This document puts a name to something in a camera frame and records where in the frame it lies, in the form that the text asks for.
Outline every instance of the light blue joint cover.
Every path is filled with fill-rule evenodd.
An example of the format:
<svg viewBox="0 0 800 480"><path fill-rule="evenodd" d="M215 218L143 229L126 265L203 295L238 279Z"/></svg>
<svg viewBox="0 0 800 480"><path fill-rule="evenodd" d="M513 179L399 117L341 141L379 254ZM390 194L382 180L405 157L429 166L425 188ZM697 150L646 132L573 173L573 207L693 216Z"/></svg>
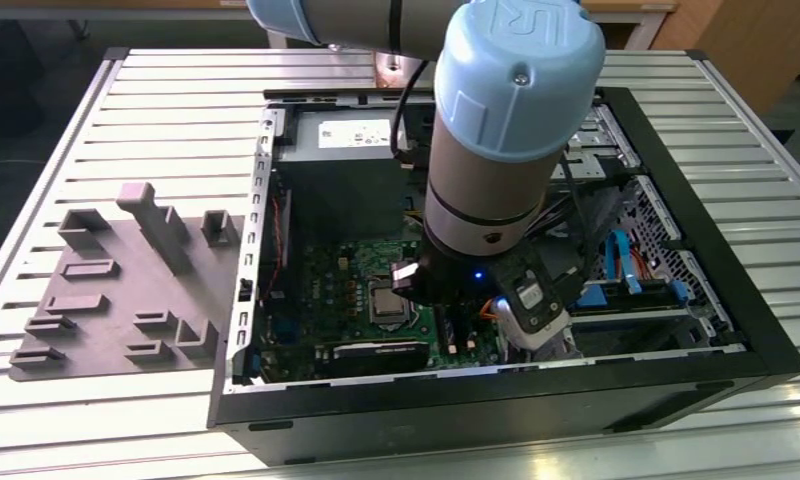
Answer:
<svg viewBox="0 0 800 480"><path fill-rule="evenodd" d="M573 0L474 0L450 19L435 104L455 140L490 160L555 152L589 112L604 62L598 25Z"/></svg>
<svg viewBox="0 0 800 480"><path fill-rule="evenodd" d="M318 44L305 18L301 0L246 0L257 23L285 37Z"/></svg>

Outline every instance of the motherboard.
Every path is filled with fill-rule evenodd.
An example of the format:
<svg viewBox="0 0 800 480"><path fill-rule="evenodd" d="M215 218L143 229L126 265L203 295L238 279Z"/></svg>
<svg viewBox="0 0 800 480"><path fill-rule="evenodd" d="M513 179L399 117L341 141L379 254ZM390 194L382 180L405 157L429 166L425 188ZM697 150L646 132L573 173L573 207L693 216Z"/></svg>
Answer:
<svg viewBox="0 0 800 480"><path fill-rule="evenodd" d="M361 375L383 370L385 362L394 371L498 363L497 328L481 314L485 301L447 309L391 293L389 265L415 248L414 240L367 240L301 249L299 274L286 288L295 300L285 294L286 301L267 302L269 378Z"/></svg>

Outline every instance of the small chip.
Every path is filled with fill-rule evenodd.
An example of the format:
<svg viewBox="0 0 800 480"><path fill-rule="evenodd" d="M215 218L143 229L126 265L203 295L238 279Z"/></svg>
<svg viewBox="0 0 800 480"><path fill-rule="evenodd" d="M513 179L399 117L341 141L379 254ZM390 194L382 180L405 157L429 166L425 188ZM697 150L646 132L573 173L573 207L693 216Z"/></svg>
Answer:
<svg viewBox="0 0 800 480"><path fill-rule="evenodd" d="M373 290L373 311L375 315L402 315L405 312L402 297L389 288L377 288Z"/></svg>

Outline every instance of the red wire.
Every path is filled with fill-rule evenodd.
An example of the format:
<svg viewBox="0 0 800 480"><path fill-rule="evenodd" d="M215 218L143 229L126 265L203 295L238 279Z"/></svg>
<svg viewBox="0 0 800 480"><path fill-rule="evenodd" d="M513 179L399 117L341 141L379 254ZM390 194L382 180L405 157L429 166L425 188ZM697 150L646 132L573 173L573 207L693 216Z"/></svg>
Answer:
<svg viewBox="0 0 800 480"><path fill-rule="evenodd" d="M271 198L271 210L274 217L274 230L275 230L275 250L277 250L277 259L275 259L275 269L271 272L271 278L269 279L269 285L266 285L266 293L263 294L263 300L269 298L269 292L271 292L271 287L275 284L275 279L278 278L278 272L281 271L281 213L278 208L278 199L275 197Z"/></svg>
<svg viewBox="0 0 800 480"><path fill-rule="evenodd" d="M640 255L640 252L636 249L630 249L630 255L637 261L637 269L640 270L641 278L642 280L646 280L652 276L652 272L649 271L649 266L642 259L642 255Z"/></svg>

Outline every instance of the workbench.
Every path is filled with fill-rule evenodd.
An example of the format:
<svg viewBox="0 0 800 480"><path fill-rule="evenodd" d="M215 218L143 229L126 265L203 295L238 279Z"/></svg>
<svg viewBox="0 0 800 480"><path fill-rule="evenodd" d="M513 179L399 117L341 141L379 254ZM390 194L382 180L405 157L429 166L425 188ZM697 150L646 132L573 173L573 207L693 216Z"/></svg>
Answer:
<svg viewBox="0 0 800 480"><path fill-rule="evenodd" d="M0 251L0 474L800 478L800 377L660 431L281 471L261 471L225 434L205 431L210 370L12 382L8 354L59 257L64 211L124 218L111 200L128 180L151 182L181 216L242 214L262 90L374 81L369 52L132 50L107 58ZM710 62L682 52L610 52L600 84L632 89L800 348L798 165Z"/></svg>
<svg viewBox="0 0 800 480"><path fill-rule="evenodd" d="M648 50L677 0L582 0L581 4L596 23L633 25L622 46ZM251 15L245 0L0 0L0 19L251 20ZM269 34L269 46L285 48L286 39Z"/></svg>

